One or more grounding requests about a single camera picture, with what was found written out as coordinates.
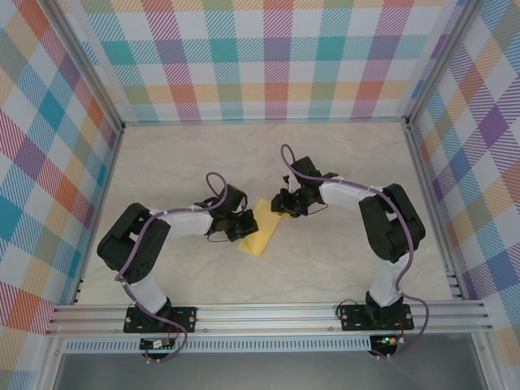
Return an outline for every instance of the floor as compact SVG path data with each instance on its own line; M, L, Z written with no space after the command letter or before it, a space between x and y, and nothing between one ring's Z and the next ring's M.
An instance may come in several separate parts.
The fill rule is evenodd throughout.
M450 299L399 123L251 123L128 128L106 198L95 245L133 202L150 208L189 206L211 195L204 176L222 173L254 206L283 187L280 146L309 155L322 173L334 171L368 185L401 184L427 228L402 287L425 299ZM169 240L154 274L173 302L309 302L363 300L378 262L358 212L329 207L316 215L281 219L261 257L234 243L205 237ZM82 304L128 302L115 273L89 259Z

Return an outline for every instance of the purple cable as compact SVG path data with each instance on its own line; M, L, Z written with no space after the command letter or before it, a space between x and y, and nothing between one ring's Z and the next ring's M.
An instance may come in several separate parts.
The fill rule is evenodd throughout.
M426 312L425 317L424 317L424 324L422 325L421 330L419 331L419 333L417 334L415 339L412 341L412 343L406 349L402 349L401 351L394 353L393 356L403 354L405 351L410 350L411 346L414 345L415 342L423 335L424 331L426 331L428 321L430 320L430 308L428 307L428 304L423 299L417 298L417 297L412 297L401 291L401 286L400 286L401 280L405 276L406 272L408 272L408 270L412 267L412 263L414 261L414 242L412 241L412 236L410 234L410 230L408 229L408 226L406 226L406 221L403 218L401 212L399 211L399 209L397 209L397 206L393 203L393 201L389 197L387 197L384 193L382 193L381 191L379 191L376 188L368 187L364 184L354 183L353 181L348 181L348 180L339 180L339 179L334 179L334 178L308 176L308 175L304 175L304 174L300 173L299 171L297 171L296 169L291 167L291 164L285 158L285 154L284 154L285 149L287 149L289 151L289 153L291 154L293 162L296 160L296 158L294 156L294 152L291 149L291 146L289 146L288 144L283 144L279 150L282 155L282 160L284 160L285 165L287 165L289 170L291 170L291 172L294 175L300 176L301 178L307 179L307 180L316 180L316 181L329 182L329 183L345 184L345 185L350 185L352 187L356 187L358 189L364 189L366 191L370 191L371 193L375 193L375 194L379 195L380 197L382 197L388 203L388 205L390 206L392 211L395 213L397 219L399 220L399 222L401 223L401 226L403 227L403 231L405 232L406 241L408 242L408 248L409 248L409 260L406 263L405 268L403 268L403 271L401 271L399 276L397 276L396 290L398 292L400 292L404 298L410 299L411 301L417 301L417 302L421 303L424 306L424 310Z
M124 282L123 274L130 267L130 264L132 264L133 259L136 257L137 250L139 249L139 245L141 244L143 236L145 235L146 229L148 229L148 226L155 219L157 219L158 217L161 217L161 216L163 216L165 214L179 213L181 211L188 211L188 212L193 212L193 213L202 213L202 212L205 212L205 211L211 211L211 210L216 209L217 207L220 207L220 205L222 205L224 203L224 201L226 200L226 197L228 196L228 183L226 182L224 177L222 175L220 175L218 172L209 172L206 175L206 183L210 187L211 191L213 191L213 193L215 193L215 194L217 194L217 193L216 193L214 187L210 183L210 177L211 176L217 176L217 177L219 177L222 180L222 183L224 185L224 192L223 192L222 199L220 199L220 201L218 201L214 205L212 205L210 207L206 207L205 209L192 209L192 208L187 208L187 207L186 208L175 208L175 209L170 209L170 210L166 210L166 211L161 211L160 213L154 214L150 218L148 218L148 220L145 222L143 228L139 232L139 236L137 237L136 243L133 245L132 252L130 252L130 255L128 256L127 261L124 263L124 265L121 268L121 270L115 276L115 281L116 282ZM182 348L184 348L186 346L186 343L188 342L188 332L186 331L186 329L184 329L184 327L182 325L180 325L180 324L178 324L178 323L176 323L174 321L171 321L169 319L166 319L166 318L163 318L163 317L159 317L158 315L156 315L156 314L152 313L151 311L149 311L148 309L146 309L141 303L139 303L137 301L137 299L134 297L134 295L132 294L132 291L130 291L130 288L128 287L128 285L126 283L123 283L123 289L127 293L127 295L130 297L130 299L132 301L136 302L136 307L139 308L140 311L142 311L146 315L149 315L151 318L157 319L158 321L163 321L164 323L167 323L168 325L171 325L171 326L175 327L176 329L179 329L181 332L184 333L184 340L183 340L182 344L179 346L179 348L177 348L172 353L169 353L164 359L152 359L148 355L148 350L146 350L145 351L145 356L148 359L148 362L154 362L154 363L167 362L168 360L172 359L174 356L179 354L180 350Z

